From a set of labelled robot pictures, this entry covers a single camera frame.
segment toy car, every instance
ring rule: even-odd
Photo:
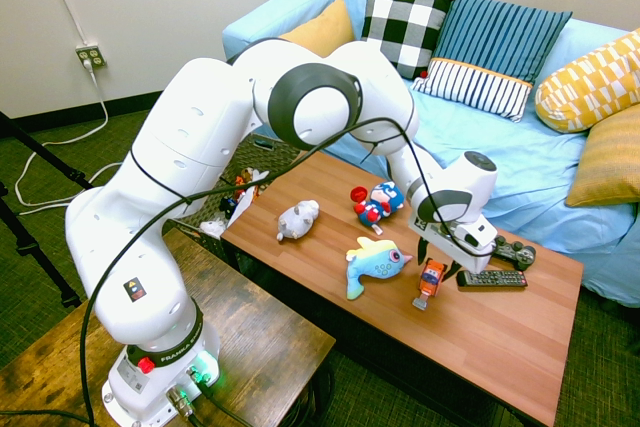
[[[416,297],[412,302],[415,307],[420,310],[425,310],[427,308],[427,301],[429,300],[429,297],[435,297],[438,293],[440,283],[442,282],[442,278],[446,271],[446,264],[437,262],[430,257],[427,259],[427,262],[424,264],[424,269],[422,269],[420,282],[418,284],[420,297]]]

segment gray plush toy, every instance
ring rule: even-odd
[[[320,206],[315,200],[303,200],[287,209],[278,219],[278,235],[281,241],[285,237],[299,239],[309,232],[313,221],[318,218]]]

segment camera tripod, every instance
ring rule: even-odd
[[[49,162],[52,166],[62,172],[68,179],[76,182],[83,189],[91,189],[91,185],[84,178],[84,173],[72,169],[58,157],[49,152],[45,147],[40,145],[29,134],[22,130],[13,120],[0,112],[0,132],[8,131],[12,137],[22,142],[31,150],[36,152],[40,157]],[[0,219],[9,227],[13,235],[16,237],[16,250],[22,256],[31,255],[40,264],[54,284],[60,289],[62,305],[64,307],[80,305],[80,298],[73,288],[62,277],[60,272],[51,263],[49,258],[44,254],[38,241],[29,233],[29,231],[18,220],[18,217],[11,211],[5,203],[3,197],[9,193],[5,185],[0,181]]]

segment wooden table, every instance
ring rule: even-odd
[[[347,250],[356,238],[378,237],[360,224],[349,192],[368,190],[381,179],[322,153],[276,179],[223,234],[223,239],[299,284],[392,336],[519,411],[552,426],[571,338],[582,264],[500,231],[508,241],[536,248],[522,292],[460,292],[445,282],[426,311],[411,302],[421,273],[415,260],[388,280],[362,277],[364,293],[346,298]],[[294,241],[276,240],[277,219],[300,200],[316,200],[320,215],[311,231]],[[415,255],[418,235],[408,228],[409,209],[380,226],[381,238]],[[428,255],[451,259],[429,246]],[[489,268],[511,268],[492,261]]]
[[[276,426],[331,350],[334,339],[245,279],[184,234],[165,241],[182,266],[189,293],[221,339],[222,405],[253,426]],[[0,410],[59,409],[86,417],[78,341],[85,305],[7,365],[0,374]],[[87,337],[88,380],[96,422],[115,426],[100,389],[122,346],[93,318]],[[194,402],[205,425],[238,425],[202,396]],[[2,417],[2,426],[62,426],[60,417]],[[174,418],[168,425],[188,423]]]

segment yellow pillow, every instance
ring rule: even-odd
[[[594,125],[582,152],[566,204],[640,201],[640,105]]]
[[[558,132],[580,132],[640,102],[640,29],[598,47],[545,79],[538,117]]]
[[[315,19],[280,36],[326,57],[343,44],[355,40],[344,0],[335,0]]]

